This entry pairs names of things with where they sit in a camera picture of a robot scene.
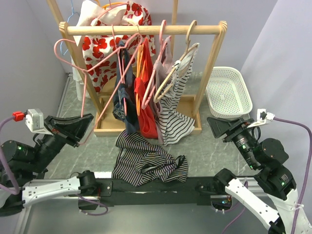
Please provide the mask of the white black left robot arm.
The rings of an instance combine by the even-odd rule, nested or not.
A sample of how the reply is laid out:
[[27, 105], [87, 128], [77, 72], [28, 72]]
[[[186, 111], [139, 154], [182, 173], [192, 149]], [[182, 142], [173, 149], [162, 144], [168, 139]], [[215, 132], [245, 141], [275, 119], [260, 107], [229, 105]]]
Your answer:
[[8, 140], [0, 147], [0, 215], [20, 213], [34, 203], [62, 195], [94, 195], [95, 174], [89, 170], [60, 182], [30, 188], [26, 184], [47, 172], [48, 165], [65, 145], [78, 147], [94, 116], [48, 116], [43, 120], [43, 138], [34, 146]]

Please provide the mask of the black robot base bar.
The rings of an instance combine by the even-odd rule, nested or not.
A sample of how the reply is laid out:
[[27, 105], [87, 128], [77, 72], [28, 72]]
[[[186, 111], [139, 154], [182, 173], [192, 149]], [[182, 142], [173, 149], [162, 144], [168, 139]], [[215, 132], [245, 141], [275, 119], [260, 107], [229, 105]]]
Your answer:
[[77, 177], [82, 182], [81, 195], [95, 196], [108, 207], [165, 204], [209, 206], [212, 197], [226, 196], [224, 188], [219, 188], [210, 176], [189, 177], [185, 182], [157, 179], [138, 187], [121, 179]]

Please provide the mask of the navy blue tank top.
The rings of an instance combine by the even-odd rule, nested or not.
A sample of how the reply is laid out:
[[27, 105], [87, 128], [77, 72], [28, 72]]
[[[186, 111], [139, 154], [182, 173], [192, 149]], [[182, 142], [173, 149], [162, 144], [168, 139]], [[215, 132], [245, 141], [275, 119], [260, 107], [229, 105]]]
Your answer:
[[[123, 67], [126, 68], [130, 61], [130, 54], [127, 49], [120, 50], [120, 57], [123, 62]], [[137, 118], [136, 101], [134, 94], [134, 81], [135, 75], [133, 74], [132, 66], [125, 75], [125, 84], [121, 84], [118, 87], [117, 92], [113, 95], [113, 116], [115, 119], [121, 120], [125, 123], [126, 133], [132, 134], [139, 130], [139, 123]], [[115, 86], [119, 83], [120, 73], [119, 65], [117, 62], [117, 76]], [[127, 116], [124, 115], [123, 99], [126, 99], [127, 103]]]

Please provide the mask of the red tank top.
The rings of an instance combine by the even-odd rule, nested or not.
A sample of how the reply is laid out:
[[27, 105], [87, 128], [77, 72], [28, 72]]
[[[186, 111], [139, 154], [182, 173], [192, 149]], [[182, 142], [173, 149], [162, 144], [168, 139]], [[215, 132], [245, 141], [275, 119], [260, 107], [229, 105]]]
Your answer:
[[144, 97], [153, 71], [148, 39], [139, 46], [137, 70], [135, 78], [135, 101], [139, 130], [143, 137], [157, 139], [157, 129], [154, 113]]

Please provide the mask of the dark striped tank top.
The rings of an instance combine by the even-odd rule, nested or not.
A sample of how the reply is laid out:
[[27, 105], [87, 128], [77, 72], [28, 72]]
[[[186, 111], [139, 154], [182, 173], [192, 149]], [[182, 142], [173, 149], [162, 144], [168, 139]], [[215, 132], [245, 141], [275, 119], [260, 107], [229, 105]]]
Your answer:
[[149, 143], [138, 133], [120, 133], [116, 139], [119, 153], [112, 178], [121, 179], [138, 187], [154, 180], [164, 183], [185, 182], [188, 162], [184, 155], [174, 158], [161, 146]]

